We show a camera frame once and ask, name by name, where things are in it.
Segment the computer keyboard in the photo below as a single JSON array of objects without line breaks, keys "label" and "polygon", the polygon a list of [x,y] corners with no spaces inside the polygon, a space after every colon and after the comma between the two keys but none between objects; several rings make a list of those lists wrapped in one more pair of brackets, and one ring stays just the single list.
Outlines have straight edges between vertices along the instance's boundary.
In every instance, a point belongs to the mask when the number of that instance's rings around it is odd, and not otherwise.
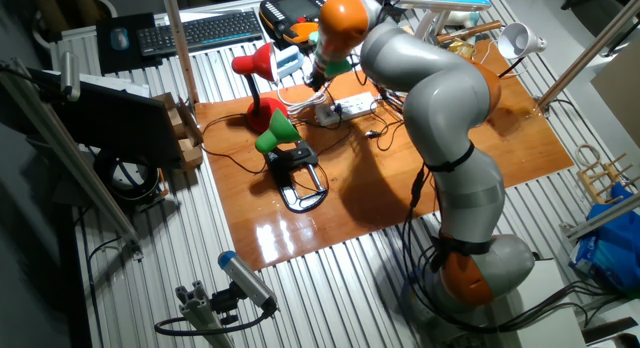
[{"label": "computer keyboard", "polygon": [[[183,23],[189,51],[197,51],[262,38],[254,12],[219,15]],[[171,26],[141,29],[138,32],[142,56],[166,56],[176,52]]]}]

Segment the monitor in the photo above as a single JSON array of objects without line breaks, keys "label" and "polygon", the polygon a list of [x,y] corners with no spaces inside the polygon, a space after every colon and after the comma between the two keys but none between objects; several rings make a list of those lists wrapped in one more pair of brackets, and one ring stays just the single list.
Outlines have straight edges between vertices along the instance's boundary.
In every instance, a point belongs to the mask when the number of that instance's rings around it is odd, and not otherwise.
[{"label": "monitor", "polygon": [[[45,84],[60,86],[58,75],[34,69],[29,73]],[[110,150],[129,162],[182,168],[178,140],[159,100],[81,82],[78,101],[51,105],[77,143]],[[21,130],[25,134],[37,133]]]}]

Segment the black bracket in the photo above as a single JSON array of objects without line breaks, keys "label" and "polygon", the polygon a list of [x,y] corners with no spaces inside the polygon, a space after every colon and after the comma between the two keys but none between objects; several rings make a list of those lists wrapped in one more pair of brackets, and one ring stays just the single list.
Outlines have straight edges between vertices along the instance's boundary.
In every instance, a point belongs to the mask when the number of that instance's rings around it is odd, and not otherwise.
[{"label": "black bracket", "polygon": [[[329,191],[322,186],[315,171],[315,166],[318,165],[318,156],[306,141],[298,141],[296,148],[286,151],[276,147],[273,151],[265,155],[265,159],[267,160],[269,171],[276,182],[276,186],[278,186],[280,190],[282,200],[284,200],[285,205],[292,212],[308,212],[319,206],[327,197]],[[317,192],[306,197],[298,196],[298,192],[291,179],[291,174],[301,168],[306,168],[309,171],[318,189]]]}]

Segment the white cable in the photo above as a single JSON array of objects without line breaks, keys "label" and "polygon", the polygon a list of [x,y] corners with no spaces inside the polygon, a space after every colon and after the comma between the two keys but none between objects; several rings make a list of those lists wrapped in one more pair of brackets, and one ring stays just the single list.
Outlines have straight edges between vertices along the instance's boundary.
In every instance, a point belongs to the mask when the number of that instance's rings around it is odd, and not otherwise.
[{"label": "white cable", "polygon": [[327,86],[325,85],[324,87],[322,87],[321,90],[319,90],[313,96],[311,96],[311,98],[307,99],[306,101],[298,102],[298,103],[288,102],[282,98],[282,96],[280,95],[280,84],[278,84],[277,93],[278,93],[278,99],[280,99],[280,101],[284,105],[289,106],[287,107],[287,112],[289,113],[289,115],[293,116],[293,115],[298,115],[302,113],[307,108],[324,103],[327,100],[327,95],[324,94],[326,90],[327,90]]},{"label": "white cable", "polygon": [[[596,160],[593,163],[589,163],[584,159],[584,155],[581,154],[580,150],[582,150],[583,148],[587,148],[591,151],[591,153],[593,153],[593,156],[596,158]],[[600,163],[600,151],[597,150],[594,146],[592,146],[591,144],[581,144],[578,146],[578,148],[576,148],[575,153],[573,153],[574,158],[576,160],[576,163],[578,163],[578,165],[581,165],[585,168],[591,167],[592,165],[598,164]]]},{"label": "white cable", "polygon": [[489,56],[489,52],[491,52],[491,45],[492,44],[496,44],[496,41],[494,41],[493,39],[491,40],[491,43],[489,43],[489,46],[487,47],[487,53],[484,55],[484,57],[480,61],[480,64],[484,64],[484,61],[487,60],[487,57]]},{"label": "white cable", "polygon": [[[493,39],[491,40],[491,42],[489,43],[489,45],[487,46],[487,53],[485,53],[484,57],[482,57],[482,60],[480,61],[480,64],[484,64],[484,61],[487,60],[487,57],[489,56],[489,52],[491,52],[491,45],[492,44],[497,44],[496,41],[494,41]],[[510,73],[510,74],[506,74],[504,75],[505,77],[517,77],[519,75],[521,75],[522,73],[526,73],[529,70],[529,67],[527,67],[524,64],[524,61],[522,62],[522,65],[524,66],[524,70],[522,72],[518,72],[518,73]]]}]

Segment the red desk lamp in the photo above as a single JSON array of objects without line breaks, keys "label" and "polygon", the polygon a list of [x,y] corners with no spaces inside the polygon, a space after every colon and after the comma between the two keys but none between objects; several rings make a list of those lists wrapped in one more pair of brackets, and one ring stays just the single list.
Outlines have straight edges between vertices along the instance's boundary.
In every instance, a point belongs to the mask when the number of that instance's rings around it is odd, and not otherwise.
[{"label": "red desk lamp", "polygon": [[269,129],[271,116],[276,110],[280,110],[285,117],[289,117],[287,108],[279,100],[266,97],[260,98],[256,82],[252,76],[255,73],[269,82],[278,82],[278,66],[271,43],[260,47],[252,56],[234,58],[231,62],[231,68],[237,74],[242,74],[247,79],[247,84],[249,84],[253,103],[247,110],[247,121],[252,129],[258,133],[264,133]]}]

